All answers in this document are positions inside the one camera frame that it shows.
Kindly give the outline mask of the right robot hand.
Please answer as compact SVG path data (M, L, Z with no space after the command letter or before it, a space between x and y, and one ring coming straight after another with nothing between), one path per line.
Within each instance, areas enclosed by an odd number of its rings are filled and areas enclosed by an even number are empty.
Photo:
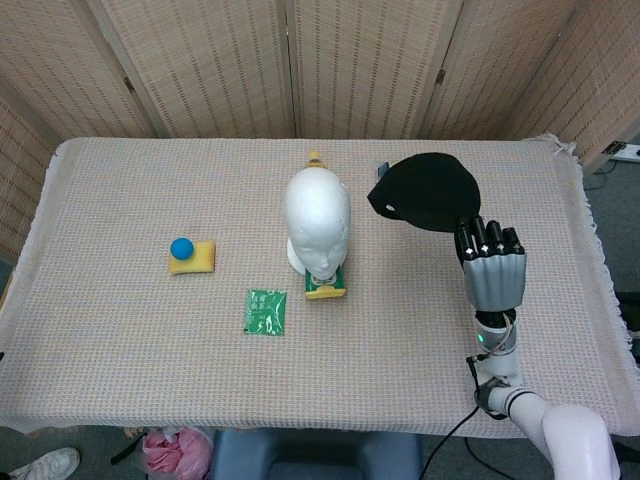
M454 231L469 302L482 312L511 310L522 304L526 251L513 227L481 216L461 218Z

